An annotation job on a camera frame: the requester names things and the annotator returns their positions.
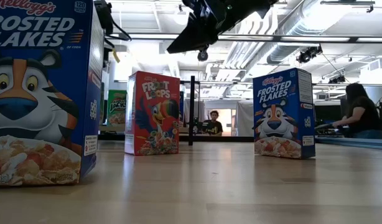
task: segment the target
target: woman with dark hair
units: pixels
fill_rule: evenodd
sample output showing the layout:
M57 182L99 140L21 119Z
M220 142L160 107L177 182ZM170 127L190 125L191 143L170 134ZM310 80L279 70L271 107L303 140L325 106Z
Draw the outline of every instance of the woman with dark hair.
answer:
M363 85L352 83L346 87L348 113L332 125L348 125L353 138L382 139L382 120L375 104L368 98Z

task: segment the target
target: tony the tiger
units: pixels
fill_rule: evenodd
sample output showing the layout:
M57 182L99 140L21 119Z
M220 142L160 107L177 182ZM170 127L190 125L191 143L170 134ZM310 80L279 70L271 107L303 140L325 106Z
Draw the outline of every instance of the tony the tiger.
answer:
M279 104L262 104L265 109L263 117L254 126L258 139L275 136L297 142L297 123L293 118L285 114L283 106L286 103L286 99L283 98Z
M0 56L0 136L39 139L65 146L77 125L77 105L49 81L49 69L61 67L61 56L47 50L38 60Z

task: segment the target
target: kellogg's logo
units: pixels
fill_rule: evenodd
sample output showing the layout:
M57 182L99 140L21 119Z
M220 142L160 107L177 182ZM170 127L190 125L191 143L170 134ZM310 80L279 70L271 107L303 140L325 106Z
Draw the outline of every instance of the kellogg's logo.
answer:
M7 7L23 9L27 11L28 15L35 16L41 16L45 12L52 13L56 8L52 2L41 4L37 2L31 2L30 0L0 0L0 8L5 9Z
M284 79L283 77L278 77L278 78L270 77L270 78L266 78L265 80L263 80L263 85L264 86L266 86L268 84L277 85L278 83L282 82L283 79Z

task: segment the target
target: white ceiling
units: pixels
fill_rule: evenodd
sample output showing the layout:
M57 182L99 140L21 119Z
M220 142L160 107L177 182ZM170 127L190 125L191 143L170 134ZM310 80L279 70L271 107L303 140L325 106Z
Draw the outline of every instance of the white ceiling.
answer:
M179 4L181 4L181 1L178 0L109 0L107 2L113 5L113 19L129 33L160 32L178 34L185 27L187 20L186 13L179 12ZM300 0L287 0L286 2L287 5L281 4L281 7L277 9L278 21L281 21L290 13L300 3ZM376 2L378 2L378 4L372 13L366 13L367 7L354 7L337 23L327 29L323 35L382 36L382 0L376 0ZM239 33L239 31L240 24L230 32ZM164 73L164 70L169 70L169 62L173 64L174 61L180 70L181 78L184 80L189 79L189 76L194 74L190 71L201 71L205 74L206 67L210 63L223 65L223 62L228 59L229 52L231 52L232 47L235 45L232 42L217 42L208 49L208 61L199 62L197 60L198 52L187 52L170 56L165 54L164 50L170 44L168 41L113 41L113 43L115 45L126 45L128 47L128 53L134 57L134 61L136 61L139 68L143 70ZM359 68L361 66L366 65L366 62L373 61L375 56L382 56L382 45L377 44L322 44L322 48L324 55L326 55L331 63L320 55L307 64L299 65L295 60L296 55L290 55L279 66L253 64L253 69L247 72L251 77L255 77L291 67L300 67L312 73L314 78L319 80L319 78L324 75L336 72L336 69L344 68L346 76L358 77L360 74ZM239 72L245 74L243 69L246 68L239 68ZM200 78L206 78L207 76L208 75L205 74Z

